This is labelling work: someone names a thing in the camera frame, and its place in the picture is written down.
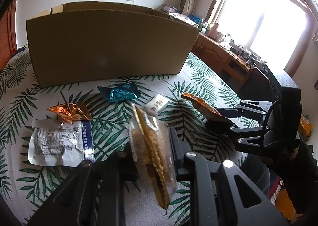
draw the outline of cardboard box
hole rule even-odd
[[[41,88],[116,77],[178,74],[199,30],[144,6],[74,2],[27,20]]]

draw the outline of wooden desk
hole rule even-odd
[[[192,52],[216,72],[236,93],[248,80],[251,69],[236,54],[212,38],[199,33]]]

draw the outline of bed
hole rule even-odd
[[[97,86],[116,87],[133,82],[142,97],[133,101],[105,101]],[[208,132],[204,117],[181,93],[189,92],[215,107],[232,107],[239,97],[226,83],[192,53],[178,75],[153,75],[116,78],[39,88],[28,47],[20,49],[0,73],[0,193],[17,219],[26,225],[29,218],[72,170],[70,167],[40,167],[28,161],[28,144],[35,119],[56,119],[48,107],[64,102],[85,102],[92,114],[92,135],[96,161],[121,151],[128,141],[131,103],[144,105],[157,93],[171,100],[159,119],[175,127],[180,140],[206,159],[221,162],[231,159],[240,166],[245,153],[236,152],[225,135]],[[234,119],[241,127],[255,121]],[[126,225],[178,225],[189,218],[188,182],[178,183],[168,214],[138,185],[125,184]]]

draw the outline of teal foil wrapper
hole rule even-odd
[[[141,94],[133,83],[123,84],[116,88],[97,86],[102,96],[110,102],[140,98]]]

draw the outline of white snack packet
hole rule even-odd
[[[151,116],[157,117],[170,102],[166,97],[157,94],[142,109]]]
[[[76,167],[84,159],[95,161],[89,121],[60,124],[53,119],[32,122],[29,162],[40,166]]]

